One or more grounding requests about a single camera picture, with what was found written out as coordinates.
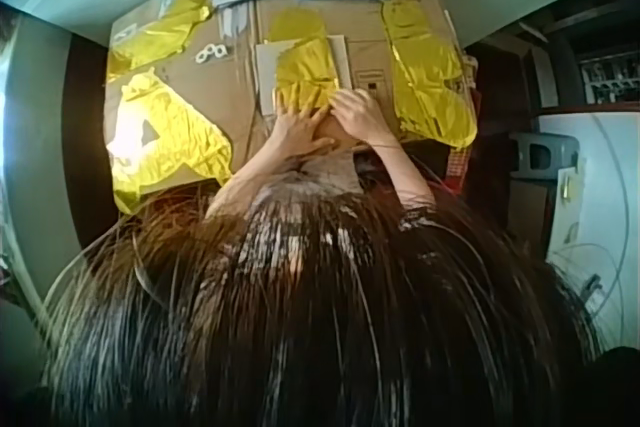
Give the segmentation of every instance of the hand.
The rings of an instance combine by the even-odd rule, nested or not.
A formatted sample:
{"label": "hand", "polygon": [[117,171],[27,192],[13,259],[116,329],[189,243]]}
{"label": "hand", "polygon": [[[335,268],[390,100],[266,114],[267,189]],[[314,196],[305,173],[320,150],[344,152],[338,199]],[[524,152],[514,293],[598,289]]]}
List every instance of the hand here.
{"label": "hand", "polygon": [[347,134],[370,146],[395,144],[380,106],[366,90],[341,89],[331,97],[333,115]]}
{"label": "hand", "polygon": [[329,113],[329,106],[313,112],[313,106],[319,96],[320,89],[314,93],[306,105],[300,106],[300,88],[298,86],[293,92],[291,103],[285,106],[282,92],[274,90],[273,103],[276,106],[278,118],[271,136],[264,146],[271,155],[281,160],[287,160],[290,157],[312,154],[333,145],[333,139],[313,139],[318,125]]}

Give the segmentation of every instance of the cable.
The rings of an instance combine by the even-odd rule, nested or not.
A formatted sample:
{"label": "cable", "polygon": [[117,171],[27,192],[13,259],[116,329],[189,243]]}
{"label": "cable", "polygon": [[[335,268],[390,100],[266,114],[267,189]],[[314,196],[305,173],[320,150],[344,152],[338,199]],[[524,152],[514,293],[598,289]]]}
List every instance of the cable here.
{"label": "cable", "polygon": [[598,308],[598,310],[596,310],[596,312],[593,315],[595,318],[598,316],[598,314],[600,314],[600,312],[602,311],[606,303],[611,298],[611,295],[613,294],[613,290],[616,287],[616,283],[618,284],[620,283],[620,275],[622,274],[624,261],[627,257],[627,246],[629,244],[629,230],[630,230],[629,210],[630,209],[629,209],[629,194],[627,192],[627,186],[624,183],[624,175],[622,173],[622,167],[620,166],[620,160],[618,159],[618,155],[616,154],[615,149],[613,148],[613,142],[611,141],[611,137],[609,137],[609,134],[605,130],[604,125],[602,125],[602,121],[600,121],[600,119],[595,114],[590,114],[590,115],[593,121],[595,122],[596,126],[598,127],[598,130],[604,137],[604,140],[607,143],[607,147],[609,149],[609,153],[611,154],[611,160],[613,160],[613,165],[618,175],[618,181],[620,182],[620,188],[622,189],[622,200],[624,202],[624,212],[625,212],[624,237],[623,237],[624,240],[622,244],[622,252],[620,252],[620,260],[618,261],[618,267],[616,268],[616,275],[613,280],[613,283],[611,284],[611,288],[609,289],[609,291],[605,295],[604,300],[602,301],[602,304],[600,304],[600,307]]}
{"label": "cable", "polygon": [[[564,255],[561,255],[561,253],[564,252],[565,250],[575,250],[575,249],[577,249],[579,247],[594,247],[594,248],[600,249],[609,258],[609,262],[611,264],[611,267],[614,269],[614,272],[617,272],[618,265],[616,264],[616,261],[613,258],[613,255],[611,254],[609,249],[604,248],[600,244],[594,244],[592,242],[585,242],[583,244],[568,245],[566,247],[563,247],[561,249],[558,249],[558,250],[554,251],[553,255],[557,255],[558,257],[563,258],[567,262],[570,262],[570,263],[572,263],[574,265],[578,265],[573,260],[565,257]],[[622,344],[622,342],[624,340],[624,332],[625,332],[625,327],[624,327],[624,319],[625,319],[624,294],[622,293],[622,283],[620,281],[618,281],[617,284],[618,284],[618,294],[619,294],[619,297],[620,297],[620,338],[619,338],[619,343]]]}

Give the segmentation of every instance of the red object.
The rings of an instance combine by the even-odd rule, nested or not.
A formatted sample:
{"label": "red object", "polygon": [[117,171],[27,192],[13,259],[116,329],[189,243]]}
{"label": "red object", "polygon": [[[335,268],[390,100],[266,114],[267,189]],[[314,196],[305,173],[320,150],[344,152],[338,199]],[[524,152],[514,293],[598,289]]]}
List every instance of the red object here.
{"label": "red object", "polygon": [[[480,104],[482,101],[482,94],[476,89],[471,90],[471,100],[473,101],[473,108],[476,111],[476,118],[480,114]],[[460,195],[462,188],[464,187],[464,179],[467,175],[467,168],[469,167],[469,159],[471,158],[471,149],[473,143],[464,149],[451,150],[449,153],[449,160],[447,161],[447,173],[444,177],[444,185],[446,185],[451,193]]]}

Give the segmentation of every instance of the gold foil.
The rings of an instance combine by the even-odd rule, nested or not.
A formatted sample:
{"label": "gold foil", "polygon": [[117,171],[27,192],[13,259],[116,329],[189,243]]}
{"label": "gold foil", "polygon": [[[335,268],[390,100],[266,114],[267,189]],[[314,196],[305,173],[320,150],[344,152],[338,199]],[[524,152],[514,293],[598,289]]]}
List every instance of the gold foil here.
{"label": "gold foil", "polygon": [[167,13],[109,51],[107,81],[182,52],[194,27],[211,15],[209,0],[173,0]]}
{"label": "gold foil", "polygon": [[324,21],[317,12],[309,9],[291,8],[280,12],[271,23],[267,42],[326,37]]}
{"label": "gold foil", "polygon": [[[144,143],[147,123],[157,138]],[[182,165],[221,184],[231,177],[229,139],[153,69],[133,76],[122,88],[115,136],[107,149],[116,204],[127,214],[136,210],[141,187],[157,184]]]}
{"label": "gold foil", "polygon": [[303,39],[278,57],[276,89],[283,93],[285,105],[291,104],[298,88],[301,107],[308,106],[318,90],[315,105],[310,107],[328,105],[338,87],[338,73],[326,37]]}
{"label": "gold foil", "polygon": [[382,16],[393,53],[396,115],[405,132],[453,147],[477,134],[476,116],[462,93],[463,70],[454,47],[431,33],[420,4],[390,0]]}

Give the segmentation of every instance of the cardboard box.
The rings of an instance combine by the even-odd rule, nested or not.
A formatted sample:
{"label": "cardboard box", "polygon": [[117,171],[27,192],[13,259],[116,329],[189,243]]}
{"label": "cardboard box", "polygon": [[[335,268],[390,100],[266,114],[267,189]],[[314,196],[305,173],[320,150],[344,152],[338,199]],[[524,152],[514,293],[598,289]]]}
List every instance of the cardboard box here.
{"label": "cardboard box", "polygon": [[[131,25],[147,25],[158,18],[166,0],[151,0],[114,23],[112,39]],[[432,31],[456,43],[438,0],[421,0]],[[184,100],[217,125],[233,145],[232,171],[237,171],[262,146],[268,129],[258,105],[255,45],[263,43],[271,22],[283,10],[304,7],[318,12],[328,35],[344,36],[354,88],[370,91],[378,99],[385,119],[397,134],[399,123],[393,106],[391,50],[377,0],[254,0],[217,11],[198,25],[184,52],[140,67],[106,85],[104,134],[108,144],[114,137],[122,87],[151,67],[155,74]],[[237,35],[224,35],[236,25]],[[195,57],[208,44],[224,44],[229,55],[197,64]],[[355,145],[333,117],[321,126],[319,135],[340,140],[346,148]],[[164,190],[202,180],[183,166],[170,178],[142,193]]]}
{"label": "cardboard box", "polygon": [[[127,14],[127,22],[140,22],[150,11],[151,0]],[[122,21],[114,24],[118,31]],[[256,111],[256,93],[253,88],[252,47],[255,37],[252,22],[235,38],[224,37],[217,15],[198,25],[184,52],[142,66],[106,85],[104,136],[108,144],[115,135],[118,106],[122,99],[122,87],[138,73],[154,68],[155,74],[169,85],[186,102],[217,125],[231,140],[235,172],[262,146],[267,131]],[[224,44],[229,55],[223,59],[212,58],[204,64],[195,62],[196,55],[208,44]],[[151,193],[170,187],[203,180],[186,166],[174,175],[153,186],[142,188]]]}

